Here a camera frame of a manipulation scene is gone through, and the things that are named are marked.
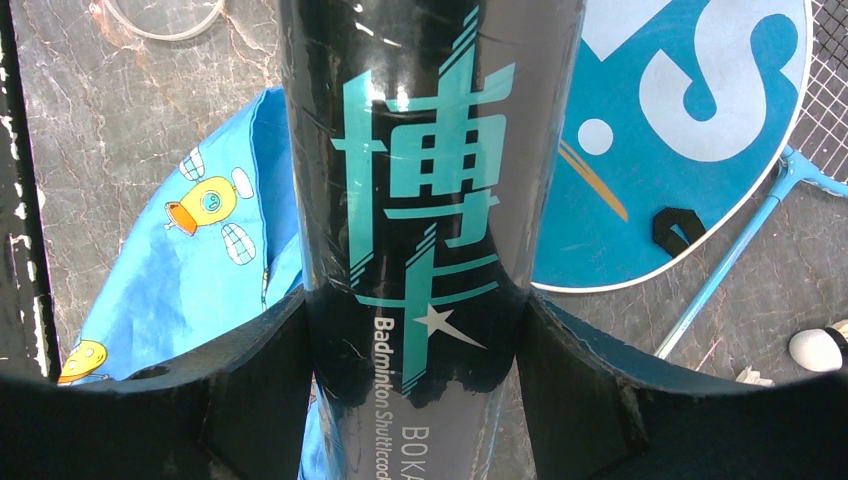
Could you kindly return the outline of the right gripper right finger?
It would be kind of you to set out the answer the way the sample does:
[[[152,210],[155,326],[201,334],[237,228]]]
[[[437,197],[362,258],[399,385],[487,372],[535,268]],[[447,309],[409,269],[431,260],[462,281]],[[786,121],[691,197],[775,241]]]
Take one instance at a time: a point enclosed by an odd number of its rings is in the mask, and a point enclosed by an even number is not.
[[[782,386],[656,358],[540,294],[517,353],[541,479],[843,479],[847,376]]]

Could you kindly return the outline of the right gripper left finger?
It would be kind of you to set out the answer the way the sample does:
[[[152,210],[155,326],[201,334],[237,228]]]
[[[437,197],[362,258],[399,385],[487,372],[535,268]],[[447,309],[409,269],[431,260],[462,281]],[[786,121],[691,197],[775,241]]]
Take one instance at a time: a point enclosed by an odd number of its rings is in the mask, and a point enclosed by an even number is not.
[[[312,376],[304,292],[121,380],[1,379],[5,479],[293,479]]]

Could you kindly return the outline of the shuttlecock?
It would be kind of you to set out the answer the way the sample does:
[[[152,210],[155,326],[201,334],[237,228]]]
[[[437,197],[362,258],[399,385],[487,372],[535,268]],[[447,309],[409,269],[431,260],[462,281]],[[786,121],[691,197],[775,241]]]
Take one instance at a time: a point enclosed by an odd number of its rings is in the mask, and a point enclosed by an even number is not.
[[[796,333],[789,342],[791,358],[802,368],[817,372],[847,367],[847,320]]]

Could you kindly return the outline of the black shuttlecock tube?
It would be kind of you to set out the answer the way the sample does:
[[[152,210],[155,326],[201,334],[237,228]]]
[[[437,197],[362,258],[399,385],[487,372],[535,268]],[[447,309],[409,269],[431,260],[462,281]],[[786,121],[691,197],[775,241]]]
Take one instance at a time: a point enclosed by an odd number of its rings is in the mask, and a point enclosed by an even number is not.
[[[483,479],[581,1],[282,1],[327,479]]]

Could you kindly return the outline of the clear plastic tube lid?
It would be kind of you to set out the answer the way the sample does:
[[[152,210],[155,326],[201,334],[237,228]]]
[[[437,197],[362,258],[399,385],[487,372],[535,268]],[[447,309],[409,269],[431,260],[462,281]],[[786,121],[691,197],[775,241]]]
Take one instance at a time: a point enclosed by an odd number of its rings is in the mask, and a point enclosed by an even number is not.
[[[101,2],[126,31],[146,40],[181,42],[205,33],[223,13],[224,0],[127,0]]]

